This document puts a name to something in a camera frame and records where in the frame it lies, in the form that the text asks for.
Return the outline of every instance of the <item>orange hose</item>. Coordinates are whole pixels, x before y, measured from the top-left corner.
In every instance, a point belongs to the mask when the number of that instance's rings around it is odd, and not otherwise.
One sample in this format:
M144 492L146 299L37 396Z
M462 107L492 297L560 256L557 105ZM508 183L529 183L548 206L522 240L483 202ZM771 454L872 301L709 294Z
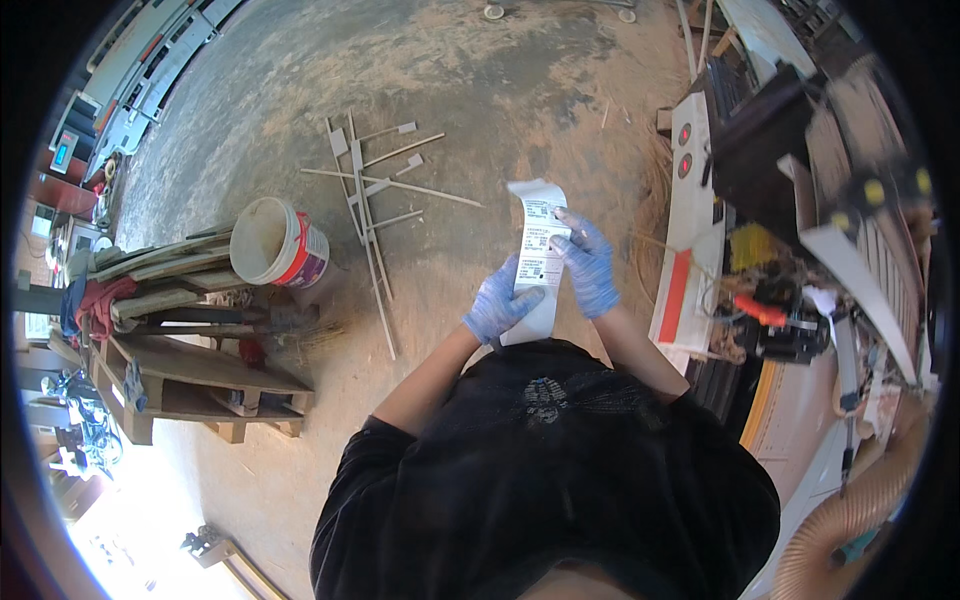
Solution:
M841 598L869 560L829 567L830 554L879 527L908 489L924 448L926 419L917 420L883 457L813 510L787 543L777 565L774 600Z

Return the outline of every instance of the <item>red bucket label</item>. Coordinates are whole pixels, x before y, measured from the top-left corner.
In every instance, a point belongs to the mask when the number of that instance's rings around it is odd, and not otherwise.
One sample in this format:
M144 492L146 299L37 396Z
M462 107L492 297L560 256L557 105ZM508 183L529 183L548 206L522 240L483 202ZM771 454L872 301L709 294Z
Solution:
M290 268L274 279L276 285L308 287L320 278L326 268L326 259L320 256L318 250L323 246L320 240L321 234L310 227L310 217L305 212L298 212L297 220L300 222L297 255L290 264Z

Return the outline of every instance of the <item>glove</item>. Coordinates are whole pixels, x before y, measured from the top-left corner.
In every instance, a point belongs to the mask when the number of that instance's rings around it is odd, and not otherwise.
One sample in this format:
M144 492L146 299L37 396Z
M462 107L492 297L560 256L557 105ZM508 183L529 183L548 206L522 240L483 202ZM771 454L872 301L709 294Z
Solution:
M569 240L551 236L550 246L570 270L580 312L596 319L620 302L620 293L613 285L613 246L583 215L561 207L554 214L573 231Z
M496 273L484 279L473 308L462 319L481 344L489 344L490 340L519 323L543 300L544 293L539 287L532 287L514 298L514 279L519 263L519 256L512 254Z

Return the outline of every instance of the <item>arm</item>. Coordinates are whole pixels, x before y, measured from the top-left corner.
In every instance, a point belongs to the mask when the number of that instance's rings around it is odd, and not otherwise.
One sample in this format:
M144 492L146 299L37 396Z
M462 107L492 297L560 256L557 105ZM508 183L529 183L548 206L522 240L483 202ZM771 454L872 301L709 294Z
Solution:
M572 229L570 239L555 235L550 245L570 270L577 306L593 321L613 366L645 383L663 402L677 399L690 386L620 304L613 285L613 246L583 215L558 208L557 218Z
M690 389L686 378L650 341L623 304L617 304L594 319L593 326L613 367L647 384L658 393L661 401L672 402Z
M373 410L374 417L415 437L423 432L470 356L517 324L543 300L541 288L530 288L514 298L518 264L519 257L514 254L484 280L463 323L380 402Z
M419 436L444 402L460 371L480 341L464 324L457 325L419 367L373 410L373 416Z

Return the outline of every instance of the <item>orange handle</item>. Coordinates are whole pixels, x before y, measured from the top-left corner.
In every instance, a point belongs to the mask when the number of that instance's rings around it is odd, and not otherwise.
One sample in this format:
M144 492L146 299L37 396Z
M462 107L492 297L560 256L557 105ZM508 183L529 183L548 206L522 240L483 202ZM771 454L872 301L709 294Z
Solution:
M744 294L733 297L733 305L760 321L761 325L786 327L786 313L776 306L767 306Z

